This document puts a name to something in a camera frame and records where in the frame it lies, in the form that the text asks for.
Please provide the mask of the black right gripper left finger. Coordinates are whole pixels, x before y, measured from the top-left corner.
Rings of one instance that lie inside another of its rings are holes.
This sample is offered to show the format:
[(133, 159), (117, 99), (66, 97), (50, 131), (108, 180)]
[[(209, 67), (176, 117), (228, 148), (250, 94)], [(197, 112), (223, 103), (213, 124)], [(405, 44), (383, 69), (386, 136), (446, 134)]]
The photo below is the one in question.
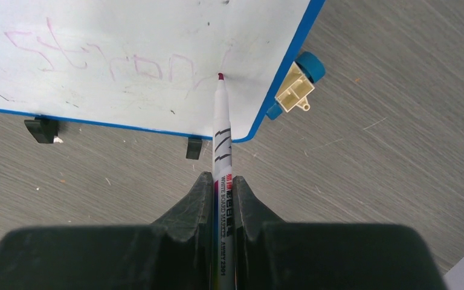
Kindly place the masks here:
[(208, 289), (213, 178), (151, 224), (24, 227), (0, 241), (0, 289)]

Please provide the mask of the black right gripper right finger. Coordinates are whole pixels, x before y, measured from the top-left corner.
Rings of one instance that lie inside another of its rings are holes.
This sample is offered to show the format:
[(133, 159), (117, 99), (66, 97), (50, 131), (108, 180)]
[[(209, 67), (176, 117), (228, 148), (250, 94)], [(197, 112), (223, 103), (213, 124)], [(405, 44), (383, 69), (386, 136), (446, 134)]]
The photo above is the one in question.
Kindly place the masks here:
[(445, 289), (420, 234), (404, 225), (286, 222), (233, 181), (239, 289)]

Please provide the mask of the pink whiteboard marker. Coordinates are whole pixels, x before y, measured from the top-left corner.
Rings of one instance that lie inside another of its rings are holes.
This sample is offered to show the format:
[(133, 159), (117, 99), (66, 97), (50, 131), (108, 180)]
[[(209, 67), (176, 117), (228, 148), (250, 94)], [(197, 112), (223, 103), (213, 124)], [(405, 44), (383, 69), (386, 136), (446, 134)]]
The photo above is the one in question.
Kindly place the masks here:
[(224, 75), (218, 73), (213, 112), (213, 257), (211, 289), (236, 289), (231, 123)]

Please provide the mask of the blue framed whiteboard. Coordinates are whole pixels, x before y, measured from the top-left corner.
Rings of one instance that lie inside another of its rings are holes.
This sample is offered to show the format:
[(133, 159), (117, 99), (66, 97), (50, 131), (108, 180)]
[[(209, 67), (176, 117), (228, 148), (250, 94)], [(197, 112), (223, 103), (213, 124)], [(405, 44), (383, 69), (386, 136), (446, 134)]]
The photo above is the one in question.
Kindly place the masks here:
[(213, 135), (218, 73), (231, 138), (251, 140), (323, 1), (0, 1), (0, 113), (38, 143), (61, 122)]

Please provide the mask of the wooden toy car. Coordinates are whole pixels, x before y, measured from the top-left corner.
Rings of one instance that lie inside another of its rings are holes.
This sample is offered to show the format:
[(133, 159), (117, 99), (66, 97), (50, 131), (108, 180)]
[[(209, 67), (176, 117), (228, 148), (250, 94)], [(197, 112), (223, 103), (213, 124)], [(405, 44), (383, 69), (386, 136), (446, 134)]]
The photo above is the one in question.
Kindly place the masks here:
[(288, 113), (294, 108), (309, 111), (311, 105), (308, 97), (325, 74), (326, 69), (316, 55), (309, 51), (302, 52), (291, 64), (274, 97), (275, 103), (267, 110), (266, 116), (275, 120), (283, 112)]

